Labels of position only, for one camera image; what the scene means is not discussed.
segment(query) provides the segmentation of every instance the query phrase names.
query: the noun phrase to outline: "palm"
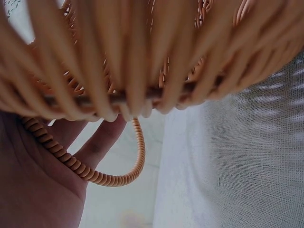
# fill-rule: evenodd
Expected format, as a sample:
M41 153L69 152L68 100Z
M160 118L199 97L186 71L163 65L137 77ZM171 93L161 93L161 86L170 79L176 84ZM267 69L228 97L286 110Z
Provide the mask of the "palm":
M112 123L111 128L105 123L76 156L95 168L124 124L121 118ZM67 148L85 125L86 122L60 120L48 130ZM103 133L106 141L102 143L96 138L101 138ZM0 180L4 183L0 195L0 222L7 221L4 227L77 227L87 182L37 143L14 114L0 114L0 136Z

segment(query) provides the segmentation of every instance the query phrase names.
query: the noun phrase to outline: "white fabric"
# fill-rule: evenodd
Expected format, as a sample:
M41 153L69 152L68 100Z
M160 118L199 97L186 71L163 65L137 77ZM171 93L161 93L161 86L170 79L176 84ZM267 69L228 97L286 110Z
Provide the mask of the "white fabric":
M304 54L166 117L154 228L304 228Z

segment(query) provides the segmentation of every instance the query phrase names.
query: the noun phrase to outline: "tan wicker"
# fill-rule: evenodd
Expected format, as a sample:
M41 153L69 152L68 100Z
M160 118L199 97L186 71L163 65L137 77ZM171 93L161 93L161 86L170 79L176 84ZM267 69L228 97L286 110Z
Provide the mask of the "tan wicker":
M304 45L303 0L66 0L60 9L28 0L28 9L29 45L0 10L0 109L24 124L184 109L264 80Z

